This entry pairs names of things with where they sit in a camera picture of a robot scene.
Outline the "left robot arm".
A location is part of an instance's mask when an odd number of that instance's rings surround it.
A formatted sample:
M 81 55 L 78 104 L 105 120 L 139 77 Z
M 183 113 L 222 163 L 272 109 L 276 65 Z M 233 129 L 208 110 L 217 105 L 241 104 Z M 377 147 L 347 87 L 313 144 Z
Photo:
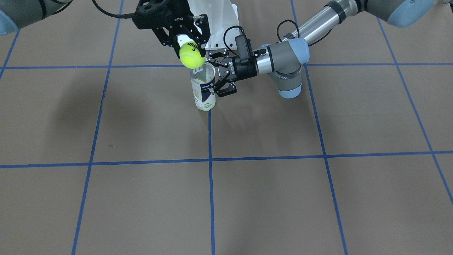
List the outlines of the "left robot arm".
M 208 61 L 217 67 L 219 79 L 202 85 L 202 92 L 224 97 L 237 92 L 237 81 L 268 74 L 281 97 L 297 97 L 302 90 L 302 66 L 310 59 L 310 47 L 323 40 L 346 18 L 367 12 L 394 27 L 414 24 L 432 7 L 432 0 L 332 0 L 293 32 L 279 37 L 278 43 L 253 49 L 242 27 L 236 36 L 237 54 L 212 54 Z

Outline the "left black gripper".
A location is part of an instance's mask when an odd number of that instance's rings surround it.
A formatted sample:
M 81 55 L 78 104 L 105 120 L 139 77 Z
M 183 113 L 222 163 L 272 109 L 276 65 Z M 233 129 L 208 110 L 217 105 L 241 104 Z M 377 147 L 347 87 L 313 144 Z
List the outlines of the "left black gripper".
M 242 65 L 239 56 L 229 57 L 228 49 L 211 50 L 207 52 L 207 63 L 214 67 L 227 68 L 213 86 L 218 97 L 225 97 L 237 92 L 236 81 L 258 76 L 256 60 L 251 58 L 249 63 Z

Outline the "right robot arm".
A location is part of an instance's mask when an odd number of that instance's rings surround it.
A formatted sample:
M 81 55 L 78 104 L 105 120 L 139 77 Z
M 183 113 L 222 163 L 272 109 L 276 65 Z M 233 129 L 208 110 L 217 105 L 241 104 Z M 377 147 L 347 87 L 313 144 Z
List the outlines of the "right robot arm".
M 1 34 L 17 30 L 62 12 L 71 0 L 2 0 Z M 202 56 L 211 37 L 207 14 L 192 13 L 187 0 L 140 0 L 134 13 L 110 13 L 94 0 L 94 6 L 104 15 L 116 19 L 131 19 L 138 29 L 151 29 L 163 46 L 174 49 L 178 58 L 182 49 L 177 42 L 180 35 L 188 36 Z

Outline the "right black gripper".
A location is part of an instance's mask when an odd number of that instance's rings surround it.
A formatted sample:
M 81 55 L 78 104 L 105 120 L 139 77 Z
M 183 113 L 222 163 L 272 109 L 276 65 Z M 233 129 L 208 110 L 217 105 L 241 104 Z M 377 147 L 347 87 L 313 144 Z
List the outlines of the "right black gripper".
M 173 48 L 178 59 L 179 34 L 186 34 L 200 55 L 206 56 L 206 43 L 211 37 L 208 16 L 194 16 L 187 0 L 140 0 L 132 21 L 138 29 L 152 29 L 163 46 Z

